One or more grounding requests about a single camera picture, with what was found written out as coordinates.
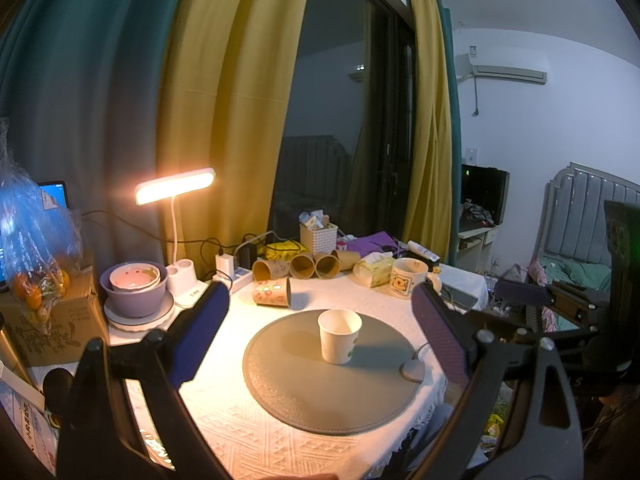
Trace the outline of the white paper cup green print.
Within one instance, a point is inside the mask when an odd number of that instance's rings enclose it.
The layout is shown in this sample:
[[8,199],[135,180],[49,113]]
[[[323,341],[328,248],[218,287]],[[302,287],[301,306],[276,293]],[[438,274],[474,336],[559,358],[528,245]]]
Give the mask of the white paper cup green print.
[[352,358],[362,318],[352,310],[330,309],[318,316],[322,358],[331,364],[345,365]]

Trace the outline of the patterned brown cup lying front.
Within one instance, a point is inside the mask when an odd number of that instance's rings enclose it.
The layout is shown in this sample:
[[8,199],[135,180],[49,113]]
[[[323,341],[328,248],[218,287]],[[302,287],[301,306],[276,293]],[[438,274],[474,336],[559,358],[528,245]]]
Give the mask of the patterned brown cup lying front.
[[291,303],[291,284],[289,278],[254,283],[252,298],[258,306],[288,308]]

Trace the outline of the white plate under bowl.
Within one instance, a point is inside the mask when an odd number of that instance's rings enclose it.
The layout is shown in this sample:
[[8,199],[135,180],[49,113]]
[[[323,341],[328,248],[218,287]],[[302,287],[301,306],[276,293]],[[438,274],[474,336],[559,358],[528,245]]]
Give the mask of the white plate under bowl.
[[174,296],[168,290],[153,292],[136,301],[122,297],[105,301],[103,311],[107,321],[125,332],[142,332],[167,321],[174,310]]

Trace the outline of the grey computer mouse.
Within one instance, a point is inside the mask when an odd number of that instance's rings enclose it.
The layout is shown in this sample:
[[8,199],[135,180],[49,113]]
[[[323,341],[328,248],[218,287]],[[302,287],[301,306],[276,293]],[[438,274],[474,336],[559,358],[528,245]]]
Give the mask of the grey computer mouse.
[[425,377],[425,364],[420,359],[411,359],[401,364],[399,369],[401,377],[408,382],[422,384]]

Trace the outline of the purple bowl with inner bowl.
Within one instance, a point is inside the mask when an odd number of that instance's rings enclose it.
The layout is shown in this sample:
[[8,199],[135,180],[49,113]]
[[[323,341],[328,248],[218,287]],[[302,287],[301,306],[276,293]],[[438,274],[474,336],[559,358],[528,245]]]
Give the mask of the purple bowl with inner bowl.
[[166,290],[167,270],[151,261],[130,261],[106,269],[100,276],[100,285],[107,298],[122,297],[136,301],[146,295]]

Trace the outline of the white desk lamp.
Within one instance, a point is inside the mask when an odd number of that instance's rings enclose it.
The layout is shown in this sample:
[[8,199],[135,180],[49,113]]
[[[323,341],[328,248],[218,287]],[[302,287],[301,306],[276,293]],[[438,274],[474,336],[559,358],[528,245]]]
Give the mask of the white desk lamp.
[[174,304],[180,309],[193,307],[205,292],[207,285],[196,276],[193,260],[178,258],[176,198],[179,195],[208,188],[213,184],[215,177],[215,170],[207,167],[147,180],[139,183],[134,189],[134,200],[139,206],[170,200],[172,251],[170,263],[166,266],[167,289],[174,297]]

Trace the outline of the brown cardboard box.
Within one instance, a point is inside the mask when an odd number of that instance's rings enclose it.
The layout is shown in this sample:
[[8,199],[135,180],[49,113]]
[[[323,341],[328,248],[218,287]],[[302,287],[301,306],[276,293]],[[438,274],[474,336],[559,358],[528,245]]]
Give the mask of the brown cardboard box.
[[91,339],[110,339],[92,266],[72,279],[70,291],[52,308],[49,333],[41,333],[24,317],[10,292],[1,295],[1,312],[10,341],[27,367],[77,362]]

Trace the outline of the white power strip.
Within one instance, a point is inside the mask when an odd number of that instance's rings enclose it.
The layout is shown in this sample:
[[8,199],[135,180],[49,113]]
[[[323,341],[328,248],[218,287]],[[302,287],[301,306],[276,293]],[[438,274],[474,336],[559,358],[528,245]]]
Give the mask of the white power strip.
[[229,294],[233,295],[239,292],[242,288],[252,284],[254,282],[253,273],[250,270],[244,268],[237,268],[234,270],[232,276],[218,271],[213,276],[213,281],[224,283],[229,289]]

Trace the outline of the white charger plug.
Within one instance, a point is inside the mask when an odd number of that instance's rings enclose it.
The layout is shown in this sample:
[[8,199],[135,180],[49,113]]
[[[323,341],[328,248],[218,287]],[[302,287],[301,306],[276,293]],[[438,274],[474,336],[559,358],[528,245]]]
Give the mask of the white charger plug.
[[219,274],[226,274],[234,278],[234,258],[230,254],[223,252],[215,257],[216,271]]

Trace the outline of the white bear mug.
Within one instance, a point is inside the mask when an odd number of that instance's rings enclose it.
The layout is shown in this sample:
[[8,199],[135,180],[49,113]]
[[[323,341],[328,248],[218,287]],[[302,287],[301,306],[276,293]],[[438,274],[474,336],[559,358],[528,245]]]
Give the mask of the white bear mug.
[[399,258],[395,261],[390,272],[390,290],[393,294],[410,298],[416,286],[422,283],[430,284],[438,294],[442,292],[442,281],[425,262],[415,258]]

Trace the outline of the round grey placemat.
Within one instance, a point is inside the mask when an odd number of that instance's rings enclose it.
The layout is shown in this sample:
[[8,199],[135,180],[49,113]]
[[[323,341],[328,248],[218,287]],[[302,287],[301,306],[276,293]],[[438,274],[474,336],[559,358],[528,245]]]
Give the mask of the round grey placemat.
[[288,426],[350,436],[383,426],[408,408],[419,385],[401,376],[413,348],[392,326],[363,315],[346,364],[321,355],[318,310],[266,325],[248,343],[243,376],[255,401]]

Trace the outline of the grey padded headboard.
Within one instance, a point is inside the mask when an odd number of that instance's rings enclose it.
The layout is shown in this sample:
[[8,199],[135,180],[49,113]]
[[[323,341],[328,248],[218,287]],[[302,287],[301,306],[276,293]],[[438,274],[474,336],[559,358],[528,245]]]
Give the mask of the grey padded headboard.
[[639,185],[578,162],[561,169],[544,191],[534,256],[609,266],[607,200],[636,204]]

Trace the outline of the white tube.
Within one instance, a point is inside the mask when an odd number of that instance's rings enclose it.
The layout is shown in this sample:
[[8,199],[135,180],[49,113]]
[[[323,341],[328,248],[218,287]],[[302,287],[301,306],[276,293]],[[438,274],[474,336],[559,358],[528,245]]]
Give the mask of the white tube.
[[410,250],[410,252],[413,252],[414,254],[425,259],[426,261],[431,262],[433,264],[439,264],[439,261],[440,261],[439,255],[425,248],[418,242],[415,242],[414,240],[409,240],[407,243],[407,247]]

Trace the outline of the black power adapter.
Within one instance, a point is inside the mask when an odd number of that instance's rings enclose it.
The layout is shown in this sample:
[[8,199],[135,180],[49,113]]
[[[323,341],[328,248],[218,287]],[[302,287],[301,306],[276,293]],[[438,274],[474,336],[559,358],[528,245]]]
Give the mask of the black power adapter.
[[247,243],[236,252],[236,262],[240,268],[250,270],[257,260],[257,244]]

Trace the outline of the yellow tissue pack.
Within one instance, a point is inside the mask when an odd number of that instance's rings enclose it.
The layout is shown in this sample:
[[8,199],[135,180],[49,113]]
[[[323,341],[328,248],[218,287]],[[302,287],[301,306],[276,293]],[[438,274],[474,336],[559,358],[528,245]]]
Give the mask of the yellow tissue pack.
[[352,268],[358,284],[375,288],[387,284],[395,259],[390,252],[371,252],[361,258]]

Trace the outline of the yellow bag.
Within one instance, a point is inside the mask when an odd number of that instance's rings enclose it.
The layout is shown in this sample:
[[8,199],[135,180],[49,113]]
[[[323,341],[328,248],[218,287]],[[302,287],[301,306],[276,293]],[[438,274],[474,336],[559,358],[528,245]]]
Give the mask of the yellow bag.
[[265,244],[264,257],[271,261],[291,261],[295,256],[305,252],[308,252],[308,249],[297,240],[284,240]]

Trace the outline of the yellow curtain right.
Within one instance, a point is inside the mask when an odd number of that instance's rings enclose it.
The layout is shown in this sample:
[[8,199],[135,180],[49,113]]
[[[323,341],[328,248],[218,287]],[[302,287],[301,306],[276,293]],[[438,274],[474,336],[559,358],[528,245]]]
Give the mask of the yellow curtain right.
[[416,22],[416,125],[402,236],[446,258],[452,219],[451,118],[437,0],[410,0]]

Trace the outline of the yellow curtain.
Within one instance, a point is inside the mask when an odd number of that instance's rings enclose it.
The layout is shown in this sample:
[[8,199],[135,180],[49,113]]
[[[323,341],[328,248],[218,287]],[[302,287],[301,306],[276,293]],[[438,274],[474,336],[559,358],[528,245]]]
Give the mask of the yellow curtain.
[[176,200],[178,256],[198,275],[219,246],[268,226],[307,0],[180,0],[157,114],[161,176],[213,168]]
[[451,118],[437,0],[410,0],[416,22],[416,125],[402,236],[446,258],[452,219]]

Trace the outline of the purple cloth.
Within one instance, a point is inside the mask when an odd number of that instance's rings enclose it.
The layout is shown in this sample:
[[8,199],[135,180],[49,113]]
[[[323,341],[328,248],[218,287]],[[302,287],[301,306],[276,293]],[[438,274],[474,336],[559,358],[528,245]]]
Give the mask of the purple cloth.
[[350,240],[346,245],[346,250],[348,252],[358,252],[361,257],[365,257],[372,254],[372,252],[391,252],[396,254],[398,245],[393,237],[385,231],[381,231]]

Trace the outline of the black monitor on desk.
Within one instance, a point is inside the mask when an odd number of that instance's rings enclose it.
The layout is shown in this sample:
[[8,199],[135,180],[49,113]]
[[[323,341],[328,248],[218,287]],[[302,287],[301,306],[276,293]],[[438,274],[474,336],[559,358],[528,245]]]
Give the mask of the black monitor on desk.
[[487,211],[495,226],[503,222],[510,174],[495,167],[462,166],[461,199]]

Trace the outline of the plastic bag of oranges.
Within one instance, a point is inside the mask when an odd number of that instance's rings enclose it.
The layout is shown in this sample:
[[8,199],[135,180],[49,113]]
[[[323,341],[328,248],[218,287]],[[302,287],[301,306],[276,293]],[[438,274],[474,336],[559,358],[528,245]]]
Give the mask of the plastic bag of oranges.
[[82,240],[74,215],[29,177],[8,144],[1,119],[1,266],[21,314],[36,330],[51,330],[54,307],[80,270]]

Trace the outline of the white lattice basket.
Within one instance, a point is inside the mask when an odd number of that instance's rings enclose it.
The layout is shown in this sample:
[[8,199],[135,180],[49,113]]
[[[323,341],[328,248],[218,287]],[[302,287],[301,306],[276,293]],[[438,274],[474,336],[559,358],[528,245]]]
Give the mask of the white lattice basket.
[[326,252],[329,254],[333,252],[336,247],[337,230],[338,227],[333,223],[318,230],[307,229],[306,226],[301,224],[299,226],[300,242],[312,254],[318,254],[318,252]]

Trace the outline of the blue tablet screen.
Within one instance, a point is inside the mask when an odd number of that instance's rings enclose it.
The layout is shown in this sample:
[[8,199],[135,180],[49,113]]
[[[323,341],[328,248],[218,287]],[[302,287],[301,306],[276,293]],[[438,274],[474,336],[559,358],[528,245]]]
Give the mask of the blue tablet screen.
[[44,210],[68,207],[68,193],[63,180],[39,182],[38,185]]

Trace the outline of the yellow curtain left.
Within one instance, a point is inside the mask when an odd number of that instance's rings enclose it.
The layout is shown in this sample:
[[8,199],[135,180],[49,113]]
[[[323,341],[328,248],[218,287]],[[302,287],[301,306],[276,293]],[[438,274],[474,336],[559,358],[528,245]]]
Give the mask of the yellow curtain left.
[[178,256],[198,275],[219,246],[268,226],[307,0],[180,0],[157,114],[161,176],[213,168],[176,200]]

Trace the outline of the white air conditioner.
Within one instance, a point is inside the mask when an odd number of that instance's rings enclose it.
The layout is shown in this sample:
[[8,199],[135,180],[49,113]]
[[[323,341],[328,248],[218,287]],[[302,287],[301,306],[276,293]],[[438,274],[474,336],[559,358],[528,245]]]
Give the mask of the white air conditioner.
[[537,50],[469,46],[468,52],[456,55],[454,67],[459,80],[474,77],[546,84],[549,60]]

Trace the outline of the teal curtain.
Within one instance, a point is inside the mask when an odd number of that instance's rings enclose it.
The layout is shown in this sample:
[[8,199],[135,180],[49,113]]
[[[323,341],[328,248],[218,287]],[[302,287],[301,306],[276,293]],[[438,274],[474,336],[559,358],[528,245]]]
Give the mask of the teal curtain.
[[162,261],[155,206],[160,76],[178,0],[26,0],[1,40],[1,114],[15,159],[63,180],[98,270]]

